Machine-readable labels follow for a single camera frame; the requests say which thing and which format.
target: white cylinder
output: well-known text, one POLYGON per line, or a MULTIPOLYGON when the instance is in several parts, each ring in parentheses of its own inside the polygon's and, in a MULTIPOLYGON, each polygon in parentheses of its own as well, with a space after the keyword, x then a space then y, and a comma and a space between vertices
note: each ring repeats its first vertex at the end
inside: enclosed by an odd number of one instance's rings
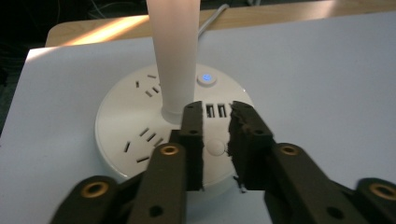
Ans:
POLYGON ((200 2, 147 0, 165 118, 193 101, 200 2))

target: lamp base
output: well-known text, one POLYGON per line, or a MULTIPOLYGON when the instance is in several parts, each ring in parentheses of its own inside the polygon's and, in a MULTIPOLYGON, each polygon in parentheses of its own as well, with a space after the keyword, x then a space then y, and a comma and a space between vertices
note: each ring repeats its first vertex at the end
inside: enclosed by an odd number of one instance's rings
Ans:
MULTIPOLYGON (((203 199, 231 186, 234 169, 226 152, 230 104, 252 102, 232 78, 201 64, 196 66, 194 101, 202 101, 204 110, 205 193, 195 192, 200 196, 190 198, 203 199)), ((123 78, 102 102, 95 122, 96 144, 119 181, 146 170, 152 150, 167 142, 171 130, 180 128, 163 117, 162 104, 155 64, 123 78)))

